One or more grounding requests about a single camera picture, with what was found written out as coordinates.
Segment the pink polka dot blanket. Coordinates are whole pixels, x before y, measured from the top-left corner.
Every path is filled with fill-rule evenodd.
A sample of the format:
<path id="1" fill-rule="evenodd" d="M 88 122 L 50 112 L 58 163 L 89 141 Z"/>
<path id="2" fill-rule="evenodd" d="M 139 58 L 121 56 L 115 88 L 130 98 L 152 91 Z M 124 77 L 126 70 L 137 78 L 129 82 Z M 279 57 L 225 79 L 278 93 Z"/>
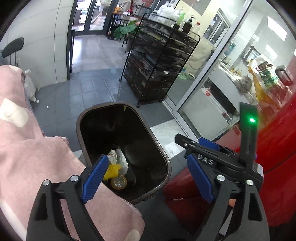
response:
<path id="1" fill-rule="evenodd" d="M 46 179 L 63 182 L 85 169 L 64 137 L 46 137 L 29 106 L 25 75 L 15 66 L 1 66 L 1 221 L 25 240 L 30 212 Z M 101 184 L 86 203 L 105 240 L 140 240 L 144 220 L 136 207 Z"/>

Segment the yellow foam fruit net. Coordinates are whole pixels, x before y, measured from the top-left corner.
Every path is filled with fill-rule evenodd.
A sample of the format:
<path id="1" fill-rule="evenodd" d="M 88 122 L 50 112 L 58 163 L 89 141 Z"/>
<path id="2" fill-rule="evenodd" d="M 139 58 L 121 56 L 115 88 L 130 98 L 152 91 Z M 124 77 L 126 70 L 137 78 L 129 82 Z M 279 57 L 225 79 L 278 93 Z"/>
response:
<path id="1" fill-rule="evenodd" d="M 104 174 L 103 181 L 115 178 L 119 175 L 121 164 L 109 164 L 106 173 Z"/>

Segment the dark pump bottle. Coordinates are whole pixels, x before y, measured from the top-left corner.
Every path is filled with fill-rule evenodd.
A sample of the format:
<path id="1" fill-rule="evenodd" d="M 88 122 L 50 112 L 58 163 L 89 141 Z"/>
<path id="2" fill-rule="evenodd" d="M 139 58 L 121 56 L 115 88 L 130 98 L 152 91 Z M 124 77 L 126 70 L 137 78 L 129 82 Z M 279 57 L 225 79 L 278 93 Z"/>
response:
<path id="1" fill-rule="evenodd" d="M 184 23 L 184 25 L 183 25 L 183 30 L 182 30 L 182 32 L 184 33 L 184 34 L 189 34 L 189 32 L 190 32 L 190 30 L 191 30 L 191 28 L 192 28 L 192 21 L 193 21 L 193 19 L 194 19 L 195 17 L 194 16 L 191 16 L 191 18 L 189 18 L 189 20 L 187 20 L 185 23 Z"/>

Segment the glass double door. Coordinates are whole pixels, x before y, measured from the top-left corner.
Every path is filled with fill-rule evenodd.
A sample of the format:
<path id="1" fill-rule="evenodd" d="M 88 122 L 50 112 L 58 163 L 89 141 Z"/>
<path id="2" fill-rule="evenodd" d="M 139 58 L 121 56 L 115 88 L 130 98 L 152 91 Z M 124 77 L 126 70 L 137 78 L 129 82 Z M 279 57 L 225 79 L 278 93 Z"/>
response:
<path id="1" fill-rule="evenodd" d="M 78 35 L 89 35 L 102 31 L 111 1 L 78 0 L 72 30 Z"/>

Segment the black metal drawer rack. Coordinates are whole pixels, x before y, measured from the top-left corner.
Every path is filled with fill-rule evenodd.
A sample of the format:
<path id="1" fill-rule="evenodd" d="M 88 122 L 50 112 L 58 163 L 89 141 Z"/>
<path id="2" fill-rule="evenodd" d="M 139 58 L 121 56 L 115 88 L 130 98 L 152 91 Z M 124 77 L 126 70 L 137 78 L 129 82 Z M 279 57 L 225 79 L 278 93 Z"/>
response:
<path id="1" fill-rule="evenodd" d="M 177 30 L 177 22 L 163 17 L 163 23 L 145 13 L 140 20 L 120 80 L 125 79 L 143 104 L 162 102 L 201 38 Z"/>

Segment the dark brown trash bin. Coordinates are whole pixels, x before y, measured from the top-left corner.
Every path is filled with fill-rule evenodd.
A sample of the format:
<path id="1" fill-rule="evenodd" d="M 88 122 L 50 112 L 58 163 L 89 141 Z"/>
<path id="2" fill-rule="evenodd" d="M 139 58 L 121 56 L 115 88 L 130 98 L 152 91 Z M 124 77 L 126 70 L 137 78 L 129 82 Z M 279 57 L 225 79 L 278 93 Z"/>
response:
<path id="1" fill-rule="evenodd" d="M 137 204 L 161 190 L 171 177 L 171 162 L 137 108 L 127 102 L 107 102 L 84 110 L 76 133 L 88 166 L 111 150 L 120 149 L 128 163 L 127 185 L 116 195 Z"/>

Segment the black round stool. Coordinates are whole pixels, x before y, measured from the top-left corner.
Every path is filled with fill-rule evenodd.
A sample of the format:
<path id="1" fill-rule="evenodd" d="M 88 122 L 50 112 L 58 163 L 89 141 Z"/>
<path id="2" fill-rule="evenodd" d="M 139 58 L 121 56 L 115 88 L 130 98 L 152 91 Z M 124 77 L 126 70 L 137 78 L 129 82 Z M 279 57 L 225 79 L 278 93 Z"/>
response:
<path id="1" fill-rule="evenodd" d="M 15 61 L 15 66 L 18 67 L 19 64 L 17 63 L 16 53 L 23 48 L 24 42 L 25 42 L 25 40 L 23 37 L 19 37 L 19 38 L 14 39 L 9 44 L 7 44 L 4 47 L 4 49 L 1 51 L 1 57 L 3 59 L 9 57 L 10 64 L 12 64 L 11 56 L 13 55 L 14 61 Z"/>

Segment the green potted plant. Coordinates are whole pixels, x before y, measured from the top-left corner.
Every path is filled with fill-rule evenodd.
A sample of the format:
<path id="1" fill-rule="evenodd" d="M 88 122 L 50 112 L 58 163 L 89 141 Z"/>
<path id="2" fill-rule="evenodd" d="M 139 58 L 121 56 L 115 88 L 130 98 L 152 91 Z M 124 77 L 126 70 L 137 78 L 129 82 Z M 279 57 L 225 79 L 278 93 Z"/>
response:
<path id="1" fill-rule="evenodd" d="M 131 21 L 126 26 L 119 26 L 113 32 L 114 39 L 120 40 L 128 34 L 134 34 L 138 30 L 139 24 L 139 21 Z"/>

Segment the white plastic wrapper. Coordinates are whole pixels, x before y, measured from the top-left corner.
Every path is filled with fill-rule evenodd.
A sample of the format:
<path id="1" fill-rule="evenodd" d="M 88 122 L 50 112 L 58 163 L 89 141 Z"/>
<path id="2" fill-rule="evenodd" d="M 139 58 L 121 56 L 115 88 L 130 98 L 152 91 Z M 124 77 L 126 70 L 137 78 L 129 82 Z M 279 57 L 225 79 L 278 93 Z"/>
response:
<path id="1" fill-rule="evenodd" d="M 119 169 L 119 174 L 125 176 L 128 171 L 128 162 L 121 149 L 111 150 L 107 155 L 110 164 L 119 164 L 121 168 Z"/>

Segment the white plastic bag on floor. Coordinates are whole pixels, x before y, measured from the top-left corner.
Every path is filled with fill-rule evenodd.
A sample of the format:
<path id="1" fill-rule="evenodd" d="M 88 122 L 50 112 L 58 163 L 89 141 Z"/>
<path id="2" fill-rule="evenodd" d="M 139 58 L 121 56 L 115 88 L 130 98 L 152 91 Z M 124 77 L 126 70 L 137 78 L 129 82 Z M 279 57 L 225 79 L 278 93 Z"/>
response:
<path id="1" fill-rule="evenodd" d="M 32 82 L 31 74 L 32 74 L 32 72 L 30 69 L 27 69 L 25 71 L 24 89 L 25 89 L 25 93 L 26 93 L 28 100 L 31 102 L 38 103 L 39 101 L 36 98 L 36 88 Z"/>

